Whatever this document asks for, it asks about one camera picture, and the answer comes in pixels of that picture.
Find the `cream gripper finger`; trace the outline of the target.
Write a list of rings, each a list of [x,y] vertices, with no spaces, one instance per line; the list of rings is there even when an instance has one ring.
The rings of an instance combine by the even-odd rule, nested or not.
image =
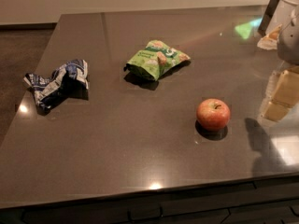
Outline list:
[[[299,102],[299,66],[274,71],[261,104],[261,117],[272,122],[282,120]]]
[[[265,50],[272,50],[278,48],[278,37],[282,25],[275,27],[269,34],[262,37],[257,43],[257,47]]]

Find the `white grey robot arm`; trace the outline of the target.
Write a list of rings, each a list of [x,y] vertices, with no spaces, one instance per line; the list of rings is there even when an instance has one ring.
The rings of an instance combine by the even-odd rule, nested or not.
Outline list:
[[[280,122],[299,103],[299,0],[270,0],[263,15],[257,47],[276,50],[282,63],[265,90],[259,121]]]

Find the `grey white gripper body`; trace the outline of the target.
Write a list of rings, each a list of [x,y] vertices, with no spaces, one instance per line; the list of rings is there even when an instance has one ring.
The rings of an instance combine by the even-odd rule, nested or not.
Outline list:
[[[278,57],[290,64],[299,64],[299,6],[282,23],[278,36]]]

